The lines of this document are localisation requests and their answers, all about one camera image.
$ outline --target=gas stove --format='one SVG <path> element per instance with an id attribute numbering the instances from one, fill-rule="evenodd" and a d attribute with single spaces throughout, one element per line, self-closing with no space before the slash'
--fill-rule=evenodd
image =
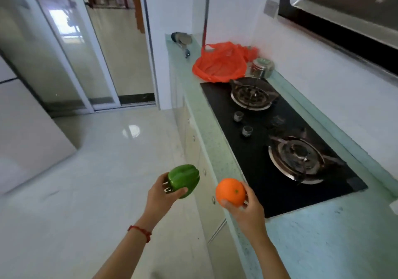
<path id="1" fill-rule="evenodd" d="M 266 218 L 367 189 L 265 80 L 201 86 Z"/>

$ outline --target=red plastic bag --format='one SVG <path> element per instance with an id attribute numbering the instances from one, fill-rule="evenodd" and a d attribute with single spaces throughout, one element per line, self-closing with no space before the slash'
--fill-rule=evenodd
<path id="1" fill-rule="evenodd" d="M 208 44 L 214 50 L 205 51 L 202 48 L 201 56 L 192 67 L 192 72 L 207 82 L 228 82 L 245 76 L 246 63 L 258 56 L 258 49 L 251 49 L 224 42 Z"/>

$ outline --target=tiled floor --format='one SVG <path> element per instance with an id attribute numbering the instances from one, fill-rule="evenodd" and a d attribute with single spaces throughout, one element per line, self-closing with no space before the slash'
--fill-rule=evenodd
<path id="1" fill-rule="evenodd" d="M 141 215 L 157 176 L 184 163 L 171 110 L 56 122 L 79 150 L 0 197 L 2 279 L 91 278 Z M 213 278 L 193 195 L 155 228 L 133 278 Z"/>
<path id="2" fill-rule="evenodd" d="M 135 10 L 87 8 L 118 95 L 153 93 L 145 34 Z"/>

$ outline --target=light green countertop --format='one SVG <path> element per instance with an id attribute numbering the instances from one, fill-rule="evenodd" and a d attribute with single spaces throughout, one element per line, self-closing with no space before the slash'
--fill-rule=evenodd
<path id="1" fill-rule="evenodd" d="M 199 85 L 203 81 L 192 74 L 200 47 L 190 45 L 191 56 L 184 59 L 169 36 L 166 46 L 216 180 L 244 179 Z M 268 234 L 291 278 L 397 278 L 398 216 L 388 205 L 398 195 L 398 181 L 278 72 L 274 71 L 269 83 L 369 187 L 267 221 Z M 226 218 L 247 278 L 262 278 L 252 247 L 228 212 Z"/>

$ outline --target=hand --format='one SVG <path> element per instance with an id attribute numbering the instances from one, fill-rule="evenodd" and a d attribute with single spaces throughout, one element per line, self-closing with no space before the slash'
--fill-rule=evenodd
<path id="1" fill-rule="evenodd" d="M 167 214 L 173 203 L 188 192 L 188 188 L 181 188 L 175 192 L 166 194 L 163 183 L 167 181 L 167 173 L 158 177 L 152 188 L 148 191 L 147 205 L 144 214 L 136 222 L 136 225 L 147 231 L 152 231 L 157 223 Z"/>
<path id="2" fill-rule="evenodd" d="M 253 245 L 262 238 L 268 238 L 266 221 L 264 219 L 264 208 L 261 206 L 252 188 L 242 182 L 248 197 L 248 204 L 244 209 L 235 207 L 231 202 L 223 199 L 221 204 L 226 208 L 239 224 L 240 230 Z"/>

